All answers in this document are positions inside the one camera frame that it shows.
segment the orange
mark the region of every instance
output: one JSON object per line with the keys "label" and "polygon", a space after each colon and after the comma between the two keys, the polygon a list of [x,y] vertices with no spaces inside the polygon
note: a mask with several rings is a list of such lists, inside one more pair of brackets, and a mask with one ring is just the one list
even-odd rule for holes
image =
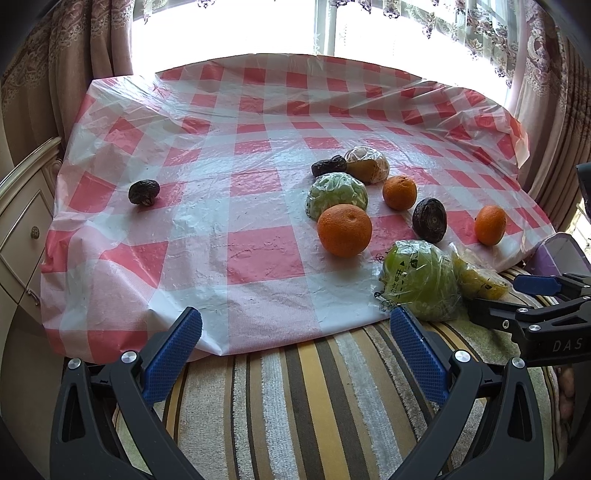
{"label": "orange", "polygon": [[355,205],[343,203],[326,209],[318,218],[318,238],[337,257],[354,257],[369,245],[371,220]]}
{"label": "orange", "polygon": [[408,210],[417,201],[417,185],[406,175],[391,177],[384,183],[382,196],[394,210]]}
{"label": "orange", "polygon": [[501,207],[487,205],[476,217],[474,233],[481,244],[492,247],[501,241],[507,227],[507,216]]}

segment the blue gripper pad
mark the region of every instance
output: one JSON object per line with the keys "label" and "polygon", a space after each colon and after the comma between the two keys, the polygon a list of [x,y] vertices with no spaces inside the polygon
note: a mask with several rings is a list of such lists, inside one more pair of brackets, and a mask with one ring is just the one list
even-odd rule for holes
{"label": "blue gripper pad", "polygon": [[447,371],[402,307],[390,314],[390,331],[426,399],[443,405],[449,396]]}
{"label": "blue gripper pad", "polygon": [[201,338],[202,329],[201,314],[193,309],[145,369],[142,396],[148,405],[166,400],[187,358]]}
{"label": "blue gripper pad", "polygon": [[560,293],[561,285],[553,277],[535,277],[533,275],[517,275],[513,288],[526,295],[545,295],[554,297]]}

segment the clear plastic bag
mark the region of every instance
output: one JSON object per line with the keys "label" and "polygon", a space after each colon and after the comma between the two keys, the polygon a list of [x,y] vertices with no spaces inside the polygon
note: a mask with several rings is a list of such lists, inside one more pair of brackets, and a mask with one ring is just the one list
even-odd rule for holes
{"label": "clear plastic bag", "polygon": [[496,271],[477,267],[478,258],[468,249],[450,245],[453,270],[460,293],[467,299],[499,300],[511,287]]}
{"label": "clear plastic bag", "polygon": [[388,178],[390,164],[383,153],[367,145],[359,145],[345,154],[347,173],[365,184]]}
{"label": "clear plastic bag", "polygon": [[327,173],[316,179],[306,197],[306,215],[318,220],[326,209],[350,203],[365,210],[368,191],[365,185],[343,172]]}
{"label": "clear plastic bag", "polygon": [[389,309],[407,307],[426,322],[453,320],[462,304],[452,259],[422,240],[399,240],[386,254],[374,294]]}

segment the orange fruit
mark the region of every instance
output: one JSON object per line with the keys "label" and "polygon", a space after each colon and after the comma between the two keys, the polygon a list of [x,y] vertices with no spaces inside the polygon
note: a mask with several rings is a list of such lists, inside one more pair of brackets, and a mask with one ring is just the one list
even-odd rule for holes
{"label": "orange fruit", "polygon": [[501,241],[507,227],[507,216],[501,207],[487,205],[474,222],[474,233],[481,244],[492,247]]}
{"label": "orange fruit", "polygon": [[384,183],[382,196],[394,210],[408,210],[417,201],[417,185],[406,175],[390,177]]}
{"label": "orange fruit", "polygon": [[343,203],[322,212],[317,232],[320,243],[330,253],[350,258],[369,245],[372,225],[368,214],[361,208]]}

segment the bolt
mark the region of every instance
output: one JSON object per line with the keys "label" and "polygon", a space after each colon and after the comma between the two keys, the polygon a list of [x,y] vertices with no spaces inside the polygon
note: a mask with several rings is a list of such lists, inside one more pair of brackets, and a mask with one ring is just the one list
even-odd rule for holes
{"label": "bolt", "polygon": [[458,362],[462,362],[463,364],[470,361],[470,354],[465,350],[458,350],[454,356]]}
{"label": "bolt", "polygon": [[517,367],[517,368],[525,367],[525,362],[521,358],[519,358],[518,356],[514,356],[511,359],[511,363],[513,364],[514,367]]}
{"label": "bolt", "polygon": [[70,370],[76,370],[76,368],[78,368],[81,364],[82,360],[80,360],[79,358],[73,358],[68,362],[68,368]]}
{"label": "bolt", "polygon": [[125,364],[131,364],[133,362],[135,362],[135,359],[137,359],[138,354],[135,352],[125,352],[123,355],[121,355],[121,361]]}

